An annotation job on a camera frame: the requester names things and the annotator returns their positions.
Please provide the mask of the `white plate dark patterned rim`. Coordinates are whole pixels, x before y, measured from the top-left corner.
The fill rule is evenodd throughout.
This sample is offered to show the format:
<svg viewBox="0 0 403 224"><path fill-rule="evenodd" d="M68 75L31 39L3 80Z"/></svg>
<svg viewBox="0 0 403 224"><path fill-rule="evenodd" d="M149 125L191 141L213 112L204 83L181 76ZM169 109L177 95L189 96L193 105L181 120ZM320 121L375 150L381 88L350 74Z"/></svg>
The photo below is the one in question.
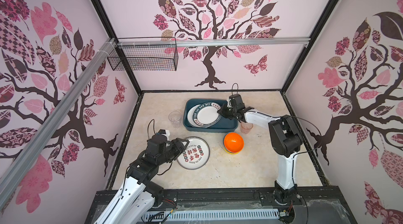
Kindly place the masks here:
<svg viewBox="0 0 403 224"><path fill-rule="evenodd" d="M219 110L221 106L216 102L206 102L196 107L192 114L192 120L197 126L208 128L218 123L221 119Z"/></svg>

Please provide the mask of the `orange plastic bowl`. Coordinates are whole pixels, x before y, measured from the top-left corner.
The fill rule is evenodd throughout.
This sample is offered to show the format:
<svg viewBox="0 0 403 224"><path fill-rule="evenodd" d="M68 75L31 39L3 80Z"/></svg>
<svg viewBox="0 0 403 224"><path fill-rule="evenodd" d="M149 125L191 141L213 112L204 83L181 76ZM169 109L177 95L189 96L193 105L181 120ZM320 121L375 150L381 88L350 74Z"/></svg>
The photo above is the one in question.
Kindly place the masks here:
<svg viewBox="0 0 403 224"><path fill-rule="evenodd" d="M225 135L223 140L224 148L231 152L240 152L244 148L243 138L235 132L230 132Z"/></svg>

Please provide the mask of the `white plate teal rim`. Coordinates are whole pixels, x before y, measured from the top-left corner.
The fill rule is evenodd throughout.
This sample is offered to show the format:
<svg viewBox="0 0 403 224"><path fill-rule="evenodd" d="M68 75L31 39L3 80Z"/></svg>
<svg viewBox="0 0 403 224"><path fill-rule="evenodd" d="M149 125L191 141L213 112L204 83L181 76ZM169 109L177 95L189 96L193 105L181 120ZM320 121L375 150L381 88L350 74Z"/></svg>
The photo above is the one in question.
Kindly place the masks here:
<svg viewBox="0 0 403 224"><path fill-rule="evenodd" d="M194 111L197 109L198 106L199 106L199 105L193 106L193 107L189 110L189 112L188 112L188 114L187 114L187 120L188 120L189 124L190 124L192 127L194 127L194 128L197 128L197 127L198 127L198 125L197 125L197 124L194 122L194 120L193 120L193 113L194 113Z"/></svg>

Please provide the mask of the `yellow plastic bowl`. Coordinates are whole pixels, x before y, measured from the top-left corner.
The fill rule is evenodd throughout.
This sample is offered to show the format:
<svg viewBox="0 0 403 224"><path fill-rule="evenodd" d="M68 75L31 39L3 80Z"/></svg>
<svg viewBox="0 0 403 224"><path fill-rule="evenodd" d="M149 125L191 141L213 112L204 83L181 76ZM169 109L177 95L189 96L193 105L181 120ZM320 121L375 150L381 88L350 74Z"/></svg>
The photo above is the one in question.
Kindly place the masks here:
<svg viewBox="0 0 403 224"><path fill-rule="evenodd" d="M236 155L236 154L240 153L240 152L231 152L231 151L229 151L229 150L227 150L227 149L224 149L224 151L225 151L226 153L231 154L231 155Z"/></svg>

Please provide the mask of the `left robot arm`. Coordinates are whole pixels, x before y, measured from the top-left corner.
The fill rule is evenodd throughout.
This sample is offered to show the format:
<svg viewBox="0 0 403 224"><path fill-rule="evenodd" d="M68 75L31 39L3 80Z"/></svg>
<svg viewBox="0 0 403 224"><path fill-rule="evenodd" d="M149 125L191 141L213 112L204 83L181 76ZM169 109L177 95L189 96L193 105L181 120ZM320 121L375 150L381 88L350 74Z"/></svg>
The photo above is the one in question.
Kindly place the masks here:
<svg viewBox="0 0 403 224"><path fill-rule="evenodd" d="M96 224L136 224L143 215L162 204L164 188L152 182L159 167L172 163L186 151L189 140L169 140L168 130L159 130L147 140L147 148L133 161L124 181Z"/></svg>

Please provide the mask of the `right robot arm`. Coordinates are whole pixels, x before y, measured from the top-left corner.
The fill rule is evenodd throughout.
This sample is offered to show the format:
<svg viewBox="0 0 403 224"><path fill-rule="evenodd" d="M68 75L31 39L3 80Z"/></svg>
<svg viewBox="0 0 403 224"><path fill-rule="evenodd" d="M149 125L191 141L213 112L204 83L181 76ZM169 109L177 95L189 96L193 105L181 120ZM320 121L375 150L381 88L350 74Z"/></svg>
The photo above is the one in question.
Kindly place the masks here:
<svg viewBox="0 0 403 224"><path fill-rule="evenodd" d="M278 155L278 177L275 181L274 199L279 205L291 202L297 195L295 168L300 152L302 133L290 115L271 116L253 107L246 107L240 94L229 97L218 114L226 119L250 123L267 129L271 145Z"/></svg>

